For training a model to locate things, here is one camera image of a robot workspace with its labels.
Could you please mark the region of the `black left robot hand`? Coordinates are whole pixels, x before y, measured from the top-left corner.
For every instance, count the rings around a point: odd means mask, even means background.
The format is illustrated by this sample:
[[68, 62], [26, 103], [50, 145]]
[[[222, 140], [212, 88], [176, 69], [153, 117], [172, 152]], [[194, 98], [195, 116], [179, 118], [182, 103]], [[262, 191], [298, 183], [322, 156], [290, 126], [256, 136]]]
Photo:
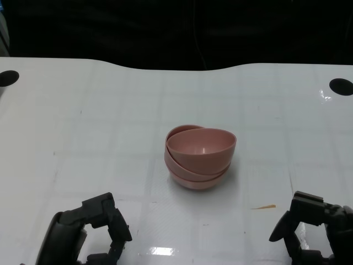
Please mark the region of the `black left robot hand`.
[[78, 256], [87, 237], [84, 227], [88, 224], [94, 229], [107, 226], [112, 242], [109, 252], [91, 254], [85, 263], [117, 264], [125, 243], [132, 241], [132, 236], [123, 215], [115, 207], [111, 193], [85, 200], [77, 209], [56, 213], [42, 242], [36, 264], [81, 264]]

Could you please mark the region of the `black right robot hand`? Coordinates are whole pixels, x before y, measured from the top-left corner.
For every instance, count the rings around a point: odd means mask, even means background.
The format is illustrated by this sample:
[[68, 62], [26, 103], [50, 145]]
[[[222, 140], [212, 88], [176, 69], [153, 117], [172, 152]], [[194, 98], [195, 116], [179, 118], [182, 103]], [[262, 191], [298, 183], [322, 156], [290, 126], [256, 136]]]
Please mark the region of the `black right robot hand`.
[[[295, 231], [300, 223], [325, 225], [333, 254], [304, 250]], [[352, 264], [352, 209], [324, 202], [322, 197], [296, 191], [289, 211], [276, 224], [269, 241], [284, 240], [292, 264]]]

